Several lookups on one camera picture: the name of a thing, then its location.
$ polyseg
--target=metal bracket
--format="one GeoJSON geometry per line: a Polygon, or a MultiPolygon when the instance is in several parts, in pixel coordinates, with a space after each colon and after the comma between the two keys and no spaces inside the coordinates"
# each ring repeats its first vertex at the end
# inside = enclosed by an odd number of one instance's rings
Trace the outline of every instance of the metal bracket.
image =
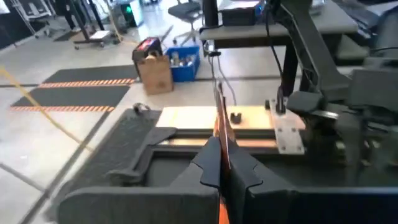
{"type": "Polygon", "coordinates": [[[280,154],[304,155],[305,148],[297,127],[297,115],[286,110],[285,114],[276,112],[276,100],[270,101],[271,120],[275,129],[275,138],[280,154]]]}

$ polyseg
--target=office chair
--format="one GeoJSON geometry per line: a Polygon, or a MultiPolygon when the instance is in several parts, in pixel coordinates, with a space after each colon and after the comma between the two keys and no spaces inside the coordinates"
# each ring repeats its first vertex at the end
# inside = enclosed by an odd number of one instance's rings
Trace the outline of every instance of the office chair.
{"type": "Polygon", "coordinates": [[[193,23],[202,17],[201,13],[201,6],[199,2],[194,2],[192,0],[188,0],[186,3],[181,3],[180,0],[177,0],[178,4],[176,6],[172,6],[169,8],[168,13],[172,16],[175,16],[179,19],[181,19],[184,22],[189,22],[191,24],[191,30],[184,33],[180,34],[178,36],[175,36],[173,39],[173,43],[177,44],[177,38],[179,37],[185,37],[186,38],[183,40],[181,45],[185,44],[188,40],[192,39],[194,42],[196,42],[196,36],[198,34],[198,31],[193,28],[193,23]]]}

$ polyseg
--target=green light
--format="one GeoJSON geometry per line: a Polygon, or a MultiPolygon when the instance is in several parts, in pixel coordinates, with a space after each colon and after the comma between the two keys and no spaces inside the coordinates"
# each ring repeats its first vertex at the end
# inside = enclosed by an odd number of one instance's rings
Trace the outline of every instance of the green light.
{"type": "Polygon", "coordinates": [[[128,6],[128,7],[126,8],[126,13],[131,13],[131,12],[132,12],[131,7],[128,6]]]}

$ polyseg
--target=orange and black striped tape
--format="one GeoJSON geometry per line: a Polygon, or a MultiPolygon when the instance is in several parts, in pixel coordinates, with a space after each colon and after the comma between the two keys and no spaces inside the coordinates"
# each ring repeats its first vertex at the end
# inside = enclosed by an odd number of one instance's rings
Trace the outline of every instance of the orange and black striped tape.
{"type": "MultiPolygon", "coordinates": [[[[45,111],[76,111],[76,112],[111,112],[113,106],[42,106],[45,111]]],[[[12,106],[13,111],[38,111],[36,106],[12,106]]]]}
{"type": "Polygon", "coordinates": [[[59,82],[43,83],[38,88],[64,88],[64,87],[84,87],[84,86],[107,86],[107,85],[131,85],[134,83],[132,78],[123,78],[118,80],[93,80],[81,82],[59,82]]]}

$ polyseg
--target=blue plastic bin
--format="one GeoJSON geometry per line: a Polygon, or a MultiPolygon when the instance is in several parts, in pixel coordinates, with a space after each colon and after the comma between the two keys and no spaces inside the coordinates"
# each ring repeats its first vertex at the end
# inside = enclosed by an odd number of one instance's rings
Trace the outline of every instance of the blue plastic bin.
{"type": "Polygon", "coordinates": [[[178,52],[180,58],[185,58],[188,55],[196,55],[195,61],[191,65],[171,68],[174,82],[193,82],[198,72],[200,65],[199,46],[192,47],[171,47],[167,49],[166,54],[172,58],[172,53],[178,52]]]}

